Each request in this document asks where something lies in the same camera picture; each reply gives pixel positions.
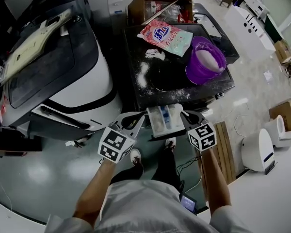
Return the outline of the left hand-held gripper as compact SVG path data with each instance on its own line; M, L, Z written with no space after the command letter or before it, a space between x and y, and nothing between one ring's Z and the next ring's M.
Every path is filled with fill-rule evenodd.
M116 164L120 162L132 150L144 120L145 116L140 112L120 114L114 122L119 129L105 128L99 141L98 155Z

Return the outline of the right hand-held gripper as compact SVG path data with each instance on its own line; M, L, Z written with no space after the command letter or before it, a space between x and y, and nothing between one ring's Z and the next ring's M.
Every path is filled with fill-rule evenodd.
M180 118L186 131L188 130L188 122L190 124L201 124L202 121L205 120L204 116L200 112L196 111L181 111ZM187 134L191 145L193 145L200 152L217 145L216 131L211 122L191 129L187 131Z

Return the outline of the white plastic spoon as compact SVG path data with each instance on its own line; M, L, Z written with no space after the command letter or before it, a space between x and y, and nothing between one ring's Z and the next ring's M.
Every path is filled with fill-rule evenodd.
M170 115L171 117L179 117L181 113L183 113L185 116L189 116L187 112L183 110L183 106L179 103L169 105Z

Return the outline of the white detergent drawer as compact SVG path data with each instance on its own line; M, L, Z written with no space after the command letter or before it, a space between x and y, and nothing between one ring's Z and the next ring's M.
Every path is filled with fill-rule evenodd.
M176 137L186 133L180 116L171 117L169 105L149 107L146 111L155 139Z

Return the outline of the person's right forearm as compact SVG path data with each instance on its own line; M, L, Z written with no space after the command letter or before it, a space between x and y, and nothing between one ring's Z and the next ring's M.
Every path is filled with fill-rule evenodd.
M231 206L230 192L212 149L202 152L203 173L212 215L218 208Z

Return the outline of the person's left forearm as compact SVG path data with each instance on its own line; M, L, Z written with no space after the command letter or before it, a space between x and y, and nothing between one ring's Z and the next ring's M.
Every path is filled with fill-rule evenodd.
M73 217L82 219L92 227L102 208L116 164L105 160L77 201Z

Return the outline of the pink detergent pouch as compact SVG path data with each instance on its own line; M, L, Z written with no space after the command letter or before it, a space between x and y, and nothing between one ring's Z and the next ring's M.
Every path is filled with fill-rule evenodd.
M169 53L183 57L191 45L193 33L154 19L137 34L137 37Z

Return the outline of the person's right shoe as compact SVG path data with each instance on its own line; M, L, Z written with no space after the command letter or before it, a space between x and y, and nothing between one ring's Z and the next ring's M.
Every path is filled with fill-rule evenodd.
M175 137L166 139L165 148L173 151L176 146L176 141L177 139Z

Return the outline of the person's shoe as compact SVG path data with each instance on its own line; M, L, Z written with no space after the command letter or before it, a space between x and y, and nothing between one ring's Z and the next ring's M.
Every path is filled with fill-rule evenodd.
M132 149L131 152L130 152L130 160L131 160L131 163L133 164L133 167L142 172L144 171L144 167L142 165L142 162L141 162L141 154L139 152L138 149Z
M176 146L176 141L177 139L175 137L166 139L165 148L173 151Z

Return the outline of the person's left shoe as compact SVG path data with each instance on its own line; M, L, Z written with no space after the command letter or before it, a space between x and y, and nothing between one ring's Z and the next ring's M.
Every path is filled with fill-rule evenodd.
M142 162L141 162L141 154L139 152L138 149L132 149L131 152L130 152L130 160L131 160L131 163L133 164L133 167L142 172L144 171L144 167L142 165Z

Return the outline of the purple plastic bucket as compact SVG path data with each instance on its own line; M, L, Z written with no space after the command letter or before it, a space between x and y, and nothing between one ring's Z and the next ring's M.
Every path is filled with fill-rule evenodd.
M192 83L204 84L221 75L225 71L227 67L226 58L221 50L212 42L202 36L195 36L192 38L191 45L193 49L185 71L188 79ZM197 50L209 51L222 69L219 72L215 72L204 67L196 57L195 52Z

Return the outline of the wooden pallet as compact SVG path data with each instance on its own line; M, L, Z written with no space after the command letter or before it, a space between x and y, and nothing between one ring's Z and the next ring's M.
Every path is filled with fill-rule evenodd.
M222 121L216 123L214 127L217 136L217 145L212 148L213 153L226 183L231 184L236 180L236 172L226 123Z

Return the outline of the white and black washing machine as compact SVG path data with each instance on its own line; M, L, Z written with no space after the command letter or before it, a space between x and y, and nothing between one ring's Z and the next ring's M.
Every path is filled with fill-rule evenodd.
M40 24L28 24L9 55ZM76 140L108 126L121 110L107 61L83 15L72 14L39 57L0 83L0 129L27 138Z

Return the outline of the person's black trousers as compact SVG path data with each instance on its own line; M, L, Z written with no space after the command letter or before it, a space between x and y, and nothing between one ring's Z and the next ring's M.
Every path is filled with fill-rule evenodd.
M141 178L142 174L142 172L132 167L116 174L111 179L110 184L125 180L138 180ZM181 181L176 172L176 162L174 154L171 150L163 149L159 152L158 167L152 177L152 180L167 183L173 186L178 192L181 192Z

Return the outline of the round white toilet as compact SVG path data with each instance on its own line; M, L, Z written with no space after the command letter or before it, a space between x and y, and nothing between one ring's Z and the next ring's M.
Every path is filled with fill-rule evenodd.
M243 165L267 175L275 167L272 141L266 129L260 129L242 140L241 155Z

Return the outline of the black sink cabinet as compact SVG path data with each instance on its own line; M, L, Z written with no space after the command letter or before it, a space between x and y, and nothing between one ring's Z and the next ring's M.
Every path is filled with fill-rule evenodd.
M210 40L224 54L227 64L235 63L240 57L238 52L218 22L202 4L194 3L193 17L195 23L203 25Z

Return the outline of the small screen device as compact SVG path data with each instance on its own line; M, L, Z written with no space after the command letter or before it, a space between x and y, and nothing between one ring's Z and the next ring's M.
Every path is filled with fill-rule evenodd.
M191 198L190 196L186 195L185 193L181 194L180 197L180 203L183 207L185 207L187 210L189 210L194 215L197 214L196 204L197 201Z

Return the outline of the white paper sheet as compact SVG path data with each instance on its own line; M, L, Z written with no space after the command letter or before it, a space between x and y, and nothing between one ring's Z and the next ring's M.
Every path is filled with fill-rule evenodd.
M274 78L273 78L272 72L270 72L269 70L267 70L267 71L265 71L263 73L263 75L265 77L265 80L266 80L267 84L271 84L273 82Z

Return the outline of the white toilet with raised lid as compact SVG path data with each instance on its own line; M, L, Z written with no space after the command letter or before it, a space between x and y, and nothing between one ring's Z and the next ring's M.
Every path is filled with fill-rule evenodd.
M281 115L265 123L264 128L270 135L273 146L276 148L291 147L291 131L286 131Z

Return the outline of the person's white shirt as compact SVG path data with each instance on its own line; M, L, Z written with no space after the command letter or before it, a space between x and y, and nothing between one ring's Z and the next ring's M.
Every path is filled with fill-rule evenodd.
M183 205L171 185L126 180L109 186L94 227L79 218L50 216L44 233L251 233L232 206L215 210L206 223Z

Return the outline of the brown cardboard box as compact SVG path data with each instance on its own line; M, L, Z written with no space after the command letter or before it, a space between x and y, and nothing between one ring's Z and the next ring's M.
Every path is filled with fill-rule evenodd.
M278 115L281 115L286 131L291 131L291 98L270 108L269 115L271 119L275 119Z

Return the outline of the red plastic packet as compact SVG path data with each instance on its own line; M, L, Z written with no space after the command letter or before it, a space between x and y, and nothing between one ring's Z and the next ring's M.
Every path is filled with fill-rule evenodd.
M194 23L194 21L190 20L190 15L188 10L180 10L178 14L178 23Z

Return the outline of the white bathtub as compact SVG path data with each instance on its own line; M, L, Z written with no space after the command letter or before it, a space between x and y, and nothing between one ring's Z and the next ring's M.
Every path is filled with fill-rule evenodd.
M225 21L240 40L249 59L263 61L275 52L274 44L247 10L232 5L225 15Z

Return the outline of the long wooden stick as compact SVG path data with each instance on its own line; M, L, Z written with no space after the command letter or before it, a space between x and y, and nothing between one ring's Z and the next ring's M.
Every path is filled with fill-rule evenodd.
M178 0L176 0L176 1L172 2L172 3L170 3L169 5L165 6L160 11L158 11L153 16L151 16L148 20L145 20L141 25L147 25L147 24L149 24L152 20L154 20L155 18L157 18L158 16L160 16L164 11L166 11L167 9L169 9L172 5L176 4L177 2L178 2Z

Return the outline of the closed cardboard box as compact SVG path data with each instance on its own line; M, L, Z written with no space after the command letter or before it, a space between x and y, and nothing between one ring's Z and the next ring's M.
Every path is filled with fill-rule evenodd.
M274 44L275 53L281 64L291 61L291 49L285 39L281 39Z

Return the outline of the green bathtub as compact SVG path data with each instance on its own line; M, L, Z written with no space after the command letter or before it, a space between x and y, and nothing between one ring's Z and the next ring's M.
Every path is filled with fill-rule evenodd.
M275 21L269 14L266 15L264 29L273 43L281 41L284 38Z

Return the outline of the cream plastic panel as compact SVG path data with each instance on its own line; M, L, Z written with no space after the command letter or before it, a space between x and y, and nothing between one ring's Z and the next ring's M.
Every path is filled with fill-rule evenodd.
M44 47L50 36L72 18L71 9L66 9L57 16L40 24L39 29L29 35L24 42L14 50L0 66L0 83L6 83L11 77L35 60L44 52Z

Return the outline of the white cabinet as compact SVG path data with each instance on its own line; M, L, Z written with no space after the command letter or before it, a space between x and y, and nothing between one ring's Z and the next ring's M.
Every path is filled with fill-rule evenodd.
M259 0L245 0L245 3L258 19L264 19L269 13L269 9Z

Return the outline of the white wall box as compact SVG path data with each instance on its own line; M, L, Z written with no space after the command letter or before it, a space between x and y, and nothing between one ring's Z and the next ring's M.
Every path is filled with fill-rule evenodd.
M124 15L126 7L123 0L108 0L108 10L110 16Z

